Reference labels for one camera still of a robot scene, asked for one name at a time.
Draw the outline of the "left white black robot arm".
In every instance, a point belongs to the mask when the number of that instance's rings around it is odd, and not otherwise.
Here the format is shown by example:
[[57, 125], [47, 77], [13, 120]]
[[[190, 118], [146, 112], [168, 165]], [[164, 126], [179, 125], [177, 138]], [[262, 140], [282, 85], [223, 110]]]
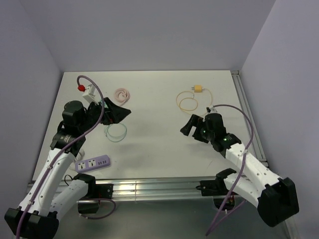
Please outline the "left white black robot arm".
[[96, 179], [79, 173], [57, 197], [56, 190], [86, 138], [98, 124], [111, 125], [124, 120], [131, 110], [114, 104], [109, 98], [91, 102], [85, 108], [80, 101], [64, 106], [63, 120], [52, 139], [49, 155], [36, 182], [17, 208], [9, 208], [4, 219], [16, 238], [52, 239], [64, 214], [82, 198], [97, 193]]

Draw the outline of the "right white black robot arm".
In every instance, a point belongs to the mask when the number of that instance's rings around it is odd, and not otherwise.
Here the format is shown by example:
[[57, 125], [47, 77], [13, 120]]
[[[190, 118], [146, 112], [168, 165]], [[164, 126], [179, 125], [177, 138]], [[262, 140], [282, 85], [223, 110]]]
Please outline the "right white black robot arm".
[[300, 211], [294, 182], [288, 177], [281, 178], [248, 152], [237, 136], [226, 131], [220, 114], [209, 113], [204, 118], [192, 115], [180, 132], [188, 136], [192, 128], [195, 140], [210, 143], [239, 169], [237, 172], [227, 168], [217, 173], [214, 180], [200, 181], [196, 188], [202, 196], [227, 194], [232, 190], [254, 205], [270, 227]]

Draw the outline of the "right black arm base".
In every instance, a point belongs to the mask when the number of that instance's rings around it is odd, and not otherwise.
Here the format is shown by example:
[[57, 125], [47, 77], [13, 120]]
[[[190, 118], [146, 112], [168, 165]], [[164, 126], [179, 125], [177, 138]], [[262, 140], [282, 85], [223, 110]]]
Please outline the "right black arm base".
[[[217, 179], [200, 181], [199, 185], [196, 186], [196, 190], [200, 191], [203, 197], [226, 196], [229, 191], [225, 186], [222, 186]], [[233, 210], [235, 208], [236, 195], [234, 192], [231, 193], [223, 207], [224, 211]]]

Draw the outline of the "yellow charger plug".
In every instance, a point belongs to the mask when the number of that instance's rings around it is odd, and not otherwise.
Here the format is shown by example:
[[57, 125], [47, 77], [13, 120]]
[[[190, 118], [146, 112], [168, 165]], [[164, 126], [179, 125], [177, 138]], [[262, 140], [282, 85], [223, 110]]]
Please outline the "yellow charger plug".
[[191, 87], [194, 93], [202, 93], [203, 87], [201, 85], [194, 85]]

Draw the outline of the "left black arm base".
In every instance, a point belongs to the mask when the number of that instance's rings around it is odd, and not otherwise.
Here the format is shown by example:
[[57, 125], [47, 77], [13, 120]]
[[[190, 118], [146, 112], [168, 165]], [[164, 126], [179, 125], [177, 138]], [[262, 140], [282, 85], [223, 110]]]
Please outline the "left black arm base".
[[91, 199], [112, 199], [113, 184], [97, 184], [93, 194], [85, 196], [78, 202], [77, 210], [80, 214], [85, 215], [102, 215], [113, 209], [113, 203], [109, 201], [92, 201]]

